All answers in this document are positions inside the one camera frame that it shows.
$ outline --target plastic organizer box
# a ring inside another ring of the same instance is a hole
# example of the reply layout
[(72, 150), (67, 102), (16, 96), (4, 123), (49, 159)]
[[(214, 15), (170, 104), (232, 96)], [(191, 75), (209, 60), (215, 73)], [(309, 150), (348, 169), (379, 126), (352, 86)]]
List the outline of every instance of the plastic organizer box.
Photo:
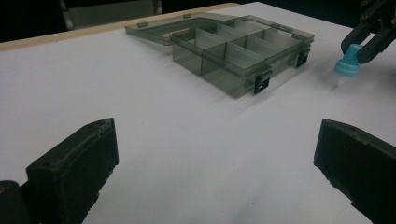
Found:
[(259, 93), (270, 78), (306, 62), (314, 35), (254, 16), (188, 14), (125, 27), (172, 45), (173, 60), (233, 98)]

